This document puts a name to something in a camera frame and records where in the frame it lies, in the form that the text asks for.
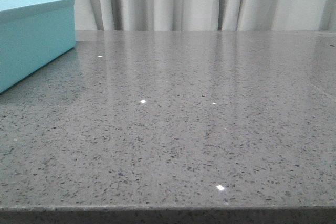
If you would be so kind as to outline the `turquoise blue box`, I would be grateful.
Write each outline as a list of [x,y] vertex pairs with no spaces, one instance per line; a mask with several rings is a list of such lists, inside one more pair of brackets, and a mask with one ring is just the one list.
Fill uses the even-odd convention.
[[76,44],[75,0],[1,0],[1,92]]

